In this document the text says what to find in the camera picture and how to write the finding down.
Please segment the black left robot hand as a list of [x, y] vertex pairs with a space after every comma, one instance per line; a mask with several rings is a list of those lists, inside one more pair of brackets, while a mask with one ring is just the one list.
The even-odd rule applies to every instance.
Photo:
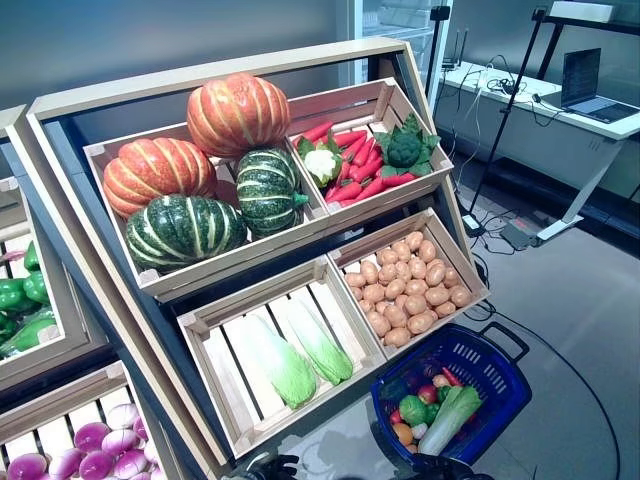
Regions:
[[295, 480], [299, 460], [296, 455], [262, 452], [246, 467], [235, 470], [230, 479]]

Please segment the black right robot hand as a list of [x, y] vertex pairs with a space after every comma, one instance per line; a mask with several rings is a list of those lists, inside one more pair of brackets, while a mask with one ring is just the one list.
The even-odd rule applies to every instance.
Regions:
[[463, 462], [442, 456], [415, 453], [412, 455], [413, 479], [471, 479], [473, 470]]

